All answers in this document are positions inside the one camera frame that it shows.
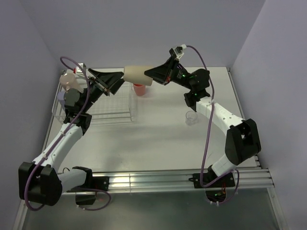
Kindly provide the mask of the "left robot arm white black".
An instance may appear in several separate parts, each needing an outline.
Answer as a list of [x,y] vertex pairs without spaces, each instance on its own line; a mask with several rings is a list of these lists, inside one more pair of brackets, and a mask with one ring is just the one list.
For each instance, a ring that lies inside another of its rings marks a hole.
[[124,83],[123,72],[99,72],[88,70],[86,88],[72,72],[61,75],[65,118],[63,125],[51,143],[32,162],[23,162],[18,169],[19,197],[26,205],[35,202],[43,206],[55,205],[64,192],[81,189],[93,191],[91,169],[75,166],[66,173],[58,169],[72,147],[88,130],[92,115],[88,110],[102,96],[115,94]]

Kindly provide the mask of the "beige plastic cup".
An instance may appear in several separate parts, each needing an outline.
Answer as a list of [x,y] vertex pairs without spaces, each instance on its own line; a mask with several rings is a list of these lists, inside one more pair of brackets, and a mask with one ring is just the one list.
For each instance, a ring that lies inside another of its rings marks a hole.
[[144,74],[145,71],[152,69],[153,66],[125,66],[123,80],[145,86],[151,86],[153,79]]

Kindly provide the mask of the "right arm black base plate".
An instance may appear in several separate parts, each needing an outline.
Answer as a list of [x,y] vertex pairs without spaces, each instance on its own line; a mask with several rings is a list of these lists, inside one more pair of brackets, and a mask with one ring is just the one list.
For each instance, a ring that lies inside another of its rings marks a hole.
[[222,187],[235,187],[236,183],[234,176],[231,172],[223,177],[216,176],[213,172],[206,172],[203,174],[201,185],[201,174],[194,173],[189,181],[193,183],[195,189],[200,188],[222,188]]

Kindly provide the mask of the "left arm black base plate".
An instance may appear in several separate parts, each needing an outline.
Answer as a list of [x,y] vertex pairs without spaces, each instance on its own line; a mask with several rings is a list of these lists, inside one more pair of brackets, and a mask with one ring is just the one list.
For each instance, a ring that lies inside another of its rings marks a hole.
[[109,177],[108,176],[95,176],[92,178],[91,188],[103,191],[108,191]]

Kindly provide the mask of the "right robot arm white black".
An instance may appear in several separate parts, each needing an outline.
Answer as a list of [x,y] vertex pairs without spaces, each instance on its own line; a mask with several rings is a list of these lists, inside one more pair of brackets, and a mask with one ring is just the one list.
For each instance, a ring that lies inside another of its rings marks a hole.
[[224,154],[208,169],[208,183],[211,186],[219,186],[224,181],[224,175],[261,151],[256,122],[231,113],[215,102],[213,93],[206,91],[213,86],[207,69],[189,73],[177,59],[171,57],[165,64],[148,69],[144,74],[159,84],[173,82],[188,89],[189,92],[184,94],[186,105],[209,119],[207,136],[211,133],[212,125],[225,134]]

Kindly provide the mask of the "pink ceramic mug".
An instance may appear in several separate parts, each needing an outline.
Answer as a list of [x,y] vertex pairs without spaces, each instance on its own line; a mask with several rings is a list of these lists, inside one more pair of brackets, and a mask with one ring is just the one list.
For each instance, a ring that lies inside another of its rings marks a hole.
[[76,89],[79,92],[83,92],[83,88],[78,83],[74,73],[65,73],[61,75],[59,83],[65,89],[65,91],[68,91],[69,89]]

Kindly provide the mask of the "purple plastic cup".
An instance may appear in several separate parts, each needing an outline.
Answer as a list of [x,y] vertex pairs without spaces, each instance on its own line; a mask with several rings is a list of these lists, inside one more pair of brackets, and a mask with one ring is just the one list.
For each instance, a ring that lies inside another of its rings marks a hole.
[[57,100],[60,103],[61,107],[65,109],[65,99],[64,99],[65,91],[60,91],[57,94]]

